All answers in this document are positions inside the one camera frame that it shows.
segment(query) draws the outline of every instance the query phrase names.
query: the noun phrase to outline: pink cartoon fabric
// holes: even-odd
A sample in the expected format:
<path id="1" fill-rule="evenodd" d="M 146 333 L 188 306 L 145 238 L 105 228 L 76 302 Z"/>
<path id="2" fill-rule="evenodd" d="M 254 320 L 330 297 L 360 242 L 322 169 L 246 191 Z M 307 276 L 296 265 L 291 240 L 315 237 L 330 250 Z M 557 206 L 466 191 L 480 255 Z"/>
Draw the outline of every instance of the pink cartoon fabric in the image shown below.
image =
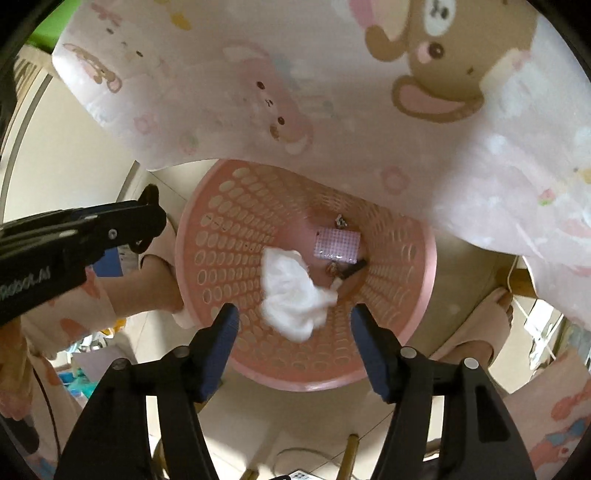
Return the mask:
<path id="1" fill-rule="evenodd" d="M 530 453 L 538 480 L 551 480 L 591 424 L 591 376 L 568 350 L 505 405 Z"/>
<path id="2" fill-rule="evenodd" d="M 148 169 L 287 168 L 524 255 L 591 327 L 591 84 L 526 0 L 95 0 L 54 64 Z"/>

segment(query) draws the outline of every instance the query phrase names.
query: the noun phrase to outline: cartoon bear print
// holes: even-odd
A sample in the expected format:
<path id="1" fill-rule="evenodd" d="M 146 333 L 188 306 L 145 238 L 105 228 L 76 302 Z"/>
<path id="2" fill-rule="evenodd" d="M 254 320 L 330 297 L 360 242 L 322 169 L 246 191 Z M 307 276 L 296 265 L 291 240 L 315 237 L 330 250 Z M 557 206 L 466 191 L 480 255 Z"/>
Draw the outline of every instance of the cartoon bear print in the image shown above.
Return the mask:
<path id="1" fill-rule="evenodd" d="M 64 43 L 64 48 L 76 54 L 78 60 L 82 63 L 85 72 L 92 78 L 97 85 L 102 85 L 103 80 L 111 93 L 117 93 L 123 86 L 123 81 L 117 74 L 109 70 L 97 57 L 85 49 L 72 43 Z"/>
<path id="2" fill-rule="evenodd" d="M 477 112 L 486 87 L 529 58 L 537 26 L 524 0 L 349 0 L 374 58 L 407 53 L 412 75 L 394 82 L 392 102 L 406 115 L 453 122 Z"/>
<path id="3" fill-rule="evenodd" d="M 247 42 L 228 45 L 223 52 L 240 65 L 242 81 L 256 98 L 255 109 L 265 119 L 269 138 L 291 155 L 305 152 L 312 142 L 312 124 L 300 112 L 269 54 Z"/>

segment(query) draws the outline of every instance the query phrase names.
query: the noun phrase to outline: white cloth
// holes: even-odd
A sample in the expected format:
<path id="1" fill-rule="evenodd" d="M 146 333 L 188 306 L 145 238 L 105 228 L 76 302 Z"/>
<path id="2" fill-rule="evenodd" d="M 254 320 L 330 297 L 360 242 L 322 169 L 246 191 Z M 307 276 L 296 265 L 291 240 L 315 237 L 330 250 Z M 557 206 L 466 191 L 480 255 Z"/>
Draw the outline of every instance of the white cloth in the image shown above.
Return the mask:
<path id="1" fill-rule="evenodd" d="M 338 294 L 316 287 L 299 252 L 265 248 L 262 254 L 262 318 L 292 342 L 305 342 L 326 323 Z"/>

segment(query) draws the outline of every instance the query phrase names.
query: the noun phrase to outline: wooden table leg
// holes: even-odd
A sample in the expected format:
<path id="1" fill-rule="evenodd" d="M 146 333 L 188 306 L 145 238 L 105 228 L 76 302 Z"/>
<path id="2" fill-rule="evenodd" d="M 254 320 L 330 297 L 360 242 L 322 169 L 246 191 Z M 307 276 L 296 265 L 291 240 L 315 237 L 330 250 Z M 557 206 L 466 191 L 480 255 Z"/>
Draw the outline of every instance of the wooden table leg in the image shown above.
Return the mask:
<path id="1" fill-rule="evenodd" d="M 258 472 L 255 470 L 248 469 L 242 474 L 240 480 L 256 480 L 258 478 Z"/>
<path id="2" fill-rule="evenodd" d="M 531 299 L 537 299 L 538 296 L 535 294 L 534 284 L 531 281 L 530 272 L 526 268 L 516 268 L 511 272 L 509 276 L 509 285 L 507 285 L 507 276 L 509 275 L 509 268 L 501 268 L 496 273 L 496 281 L 509 289 L 514 295 L 520 295 L 522 297 L 529 297 Z"/>
<path id="3" fill-rule="evenodd" d="M 345 449 L 345 454 L 343 455 L 343 462 L 340 464 L 339 473 L 336 476 L 336 480 L 351 479 L 358 448 L 359 437 L 355 434 L 349 435 L 347 440 L 347 448 Z"/>

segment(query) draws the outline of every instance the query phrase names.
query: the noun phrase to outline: white floor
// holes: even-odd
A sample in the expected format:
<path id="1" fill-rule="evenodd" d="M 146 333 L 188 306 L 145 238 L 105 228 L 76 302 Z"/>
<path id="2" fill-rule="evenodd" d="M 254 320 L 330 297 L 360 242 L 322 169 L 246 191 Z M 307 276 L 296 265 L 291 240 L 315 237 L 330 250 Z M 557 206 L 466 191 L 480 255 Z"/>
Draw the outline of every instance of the white floor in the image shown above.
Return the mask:
<path id="1" fill-rule="evenodd" d="M 155 174 L 140 171 L 126 198 L 137 198 L 147 183 L 160 188 L 161 204 L 177 223 L 193 189 L 212 161 L 167 168 Z M 410 344 L 429 355 L 460 325 L 493 289 L 494 275 L 512 259 L 473 247 L 446 233 L 436 233 L 438 267 L 427 313 Z M 523 330 L 525 318 L 515 314 L 511 337 L 492 373 L 508 391 L 529 380 L 531 338 Z M 195 330 L 181 330 L 170 315 L 136 315 L 126 327 L 138 361 L 160 358 L 177 345 L 187 344 Z M 315 449 L 338 463 L 350 433 L 361 437 L 354 474 L 371 476 L 384 442 L 392 407 L 371 391 L 367 380 L 336 390 L 289 393 L 272 390 L 228 369 L 223 385 L 200 413 L 199 419 L 221 479 L 239 479 L 247 468 L 258 468 L 261 480 L 296 469 L 332 480 L 337 467 L 325 458 L 301 451 Z M 148 402 L 151 435 L 160 436 L 155 398 Z M 441 402 L 436 399 L 430 438 L 441 430 Z"/>

